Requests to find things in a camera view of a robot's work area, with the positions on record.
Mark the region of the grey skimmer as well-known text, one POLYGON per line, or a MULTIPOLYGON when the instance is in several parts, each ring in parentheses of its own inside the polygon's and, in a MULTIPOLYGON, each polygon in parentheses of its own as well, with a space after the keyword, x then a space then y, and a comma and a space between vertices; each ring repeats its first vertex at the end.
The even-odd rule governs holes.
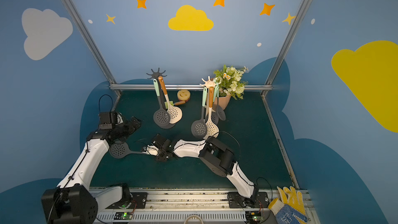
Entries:
POLYGON ((114 143, 109 148, 109 153, 116 159, 122 159, 127 155, 150 155, 147 151, 132 151, 127 143, 114 143))

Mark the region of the grey skimmer mint handle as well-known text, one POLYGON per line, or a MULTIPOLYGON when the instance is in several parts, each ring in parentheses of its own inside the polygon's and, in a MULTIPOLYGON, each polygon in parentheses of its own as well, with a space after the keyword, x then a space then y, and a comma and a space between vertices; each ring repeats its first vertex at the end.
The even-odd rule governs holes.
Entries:
POLYGON ((216 101, 217 101, 216 114, 221 121, 225 121, 226 120, 225 112, 219 104, 219 86, 218 85, 216 86, 216 101))
POLYGON ((159 85, 156 79, 153 79, 153 85, 159 104, 159 109, 154 113, 153 120, 160 128, 165 129, 165 127, 170 124, 170 114, 163 108, 160 98, 159 85))
POLYGON ((204 110, 205 110, 205 103, 207 98, 207 88, 203 89, 202 94, 202 108, 201 108, 201 118, 200 120, 196 120, 191 125, 191 132, 194 137, 198 139, 203 139, 207 134, 207 126, 204 121, 204 110))

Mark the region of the cream skimmer wooden handle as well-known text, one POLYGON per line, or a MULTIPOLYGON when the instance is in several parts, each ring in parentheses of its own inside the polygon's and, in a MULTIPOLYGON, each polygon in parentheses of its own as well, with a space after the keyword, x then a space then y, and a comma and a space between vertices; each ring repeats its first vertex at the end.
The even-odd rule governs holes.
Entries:
POLYGON ((213 106, 213 96, 214 96, 214 87, 210 87, 208 92, 209 92, 209 97, 208 97, 208 119, 206 121, 206 127, 207 127, 207 134, 204 136, 204 139, 207 140, 210 137, 216 138, 219 133, 219 128, 215 123, 213 123, 211 117, 212 117, 212 106, 213 106))
POLYGON ((175 124, 175 123, 179 122, 182 119, 182 110, 179 107, 171 105, 170 100, 169 100, 169 96, 168 96, 168 93, 167 93, 167 89, 166 89, 166 86, 165 86, 165 83, 164 83, 164 79, 163 79, 162 76, 159 76, 158 79, 159 79, 159 83, 161 85, 161 88, 163 90, 163 93, 164 93, 164 96, 165 96, 165 99, 166 99, 166 102, 167 102, 167 106, 168 106, 167 112, 170 115, 170 124, 175 124))

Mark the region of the dark grey utensil rack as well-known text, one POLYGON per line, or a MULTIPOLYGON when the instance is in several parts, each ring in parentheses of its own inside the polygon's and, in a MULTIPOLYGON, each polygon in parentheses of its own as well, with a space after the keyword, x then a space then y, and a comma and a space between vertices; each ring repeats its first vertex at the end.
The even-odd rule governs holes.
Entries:
MULTIPOLYGON (((150 79, 156 79, 157 81, 158 81, 158 77, 159 77, 159 76, 162 76, 163 73, 164 73, 164 72, 160 72, 160 69, 158 69, 157 72, 155 72, 153 69, 152 69, 151 71, 152 71, 152 73, 151 73, 151 74, 148 74, 148 73, 147 73, 147 75, 151 76, 150 79)), ((165 127, 165 129, 171 129, 171 128, 174 127, 174 126, 175 126, 175 124, 169 124, 168 126, 165 127)))

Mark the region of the cream utensil rack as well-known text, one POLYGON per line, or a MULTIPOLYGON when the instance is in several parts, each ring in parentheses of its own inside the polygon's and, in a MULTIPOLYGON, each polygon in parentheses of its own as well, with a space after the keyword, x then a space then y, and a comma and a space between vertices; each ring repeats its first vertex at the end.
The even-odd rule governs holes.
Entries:
MULTIPOLYGON (((216 83, 215 82, 213 82, 211 79, 210 79, 210 77, 208 76, 208 80, 205 80, 205 79, 203 79, 202 78, 202 81, 203 81, 203 83, 204 84, 201 84, 201 86, 204 86, 204 87, 206 87, 207 89, 209 89, 210 87, 214 87, 214 89, 215 89, 215 92, 217 92, 217 90, 216 90, 216 83)), ((214 96, 212 96, 212 97, 209 97, 209 99, 208 99, 208 106, 210 105, 210 102, 214 102, 214 100, 215 100, 215 97, 214 96)), ((211 113, 211 119, 212 119, 212 121, 213 121, 213 123, 214 124, 218 124, 218 122, 219 122, 219 116, 218 116, 218 114, 217 114, 217 112, 211 107, 210 108, 210 110, 208 110, 208 116, 210 116, 210 113, 211 113)))

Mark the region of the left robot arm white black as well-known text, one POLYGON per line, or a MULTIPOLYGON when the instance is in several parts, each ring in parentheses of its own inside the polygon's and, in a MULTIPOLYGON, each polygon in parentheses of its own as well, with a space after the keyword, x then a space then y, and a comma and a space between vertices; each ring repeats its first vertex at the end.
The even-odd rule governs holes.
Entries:
POLYGON ((141 125, 135 117, 125 119, 114 111, 100 113, 98 129, 87 137, 75 164, 56 188, 46 190, 41 197, 47 223, 92 224, 98 212, 114 203, 124 204, 132 200, 126 183, 112 185, 95 196, 89 189, 93 175, 111 145, 125 141, 141 125))

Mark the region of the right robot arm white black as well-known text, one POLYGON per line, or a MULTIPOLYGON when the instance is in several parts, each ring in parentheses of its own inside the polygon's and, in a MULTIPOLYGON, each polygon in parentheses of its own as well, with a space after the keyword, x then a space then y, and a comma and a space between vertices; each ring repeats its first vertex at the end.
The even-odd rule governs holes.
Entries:
POLYGON ((236 188, 238 197, 233 201, 240 207, 255 207, 258 196, 258 186, 252 182, 242 171, 233 150, 210 136, 202 141, 170 140, 157 134, 152 143, 143 151, 155 156, 156 161, 166 162, 172 157, 198 158, 213 173, 227 178, 236 188))

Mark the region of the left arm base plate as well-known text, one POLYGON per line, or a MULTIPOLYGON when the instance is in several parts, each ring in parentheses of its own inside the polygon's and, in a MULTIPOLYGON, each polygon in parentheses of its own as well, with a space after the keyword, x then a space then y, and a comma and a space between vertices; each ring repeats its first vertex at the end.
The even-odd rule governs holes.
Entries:
POLYGON ((129 200, 113 203, 107 209, 144 209, 147 197, 147 192, 131 192, 129 200))

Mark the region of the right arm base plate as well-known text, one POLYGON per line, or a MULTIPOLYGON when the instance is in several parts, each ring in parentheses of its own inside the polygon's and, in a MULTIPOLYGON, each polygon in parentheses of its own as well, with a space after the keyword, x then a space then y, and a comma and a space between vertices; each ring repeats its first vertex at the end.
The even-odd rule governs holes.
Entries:
POLYGON ((238 192, 227 194, 229 208, 268 208, 270 200, 266 192, 258 192, 254 199, 244 198, 238 192))

